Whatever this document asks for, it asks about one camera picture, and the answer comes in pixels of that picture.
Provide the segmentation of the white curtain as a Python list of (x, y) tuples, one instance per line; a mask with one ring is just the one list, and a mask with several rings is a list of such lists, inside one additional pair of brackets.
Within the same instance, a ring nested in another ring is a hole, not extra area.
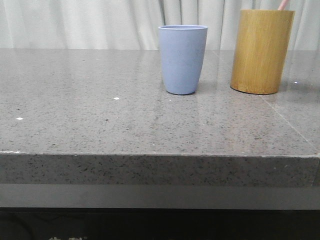
[(0, 46), (9, 49), (155, 50), (163, 25), (208, 27), (208, 50), (233, 50), (242, 9), (278, 0), (3, 0)]

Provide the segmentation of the pink chopstick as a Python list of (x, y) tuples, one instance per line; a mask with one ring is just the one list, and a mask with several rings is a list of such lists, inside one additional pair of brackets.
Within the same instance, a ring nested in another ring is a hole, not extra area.
[(285, 10), (287, 4), (290, 2), (290, 0), (282, 0), (277, 8), (278, 11)]

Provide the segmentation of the blue plastic cup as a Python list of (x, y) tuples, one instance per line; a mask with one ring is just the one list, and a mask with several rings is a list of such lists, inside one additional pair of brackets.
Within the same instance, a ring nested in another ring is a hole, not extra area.
[(208, 27), (163, 25), (158, 31), (161, 71), (166, 91), (175, 95), (194, 93), (203, 67)]

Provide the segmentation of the bamboo cylindrical holder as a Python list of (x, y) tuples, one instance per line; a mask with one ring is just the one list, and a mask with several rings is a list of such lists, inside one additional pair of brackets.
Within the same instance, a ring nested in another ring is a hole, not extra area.
[(293, 10), (240, 11), (232, 89), (256, 95), (278, 92), (294, 15)]

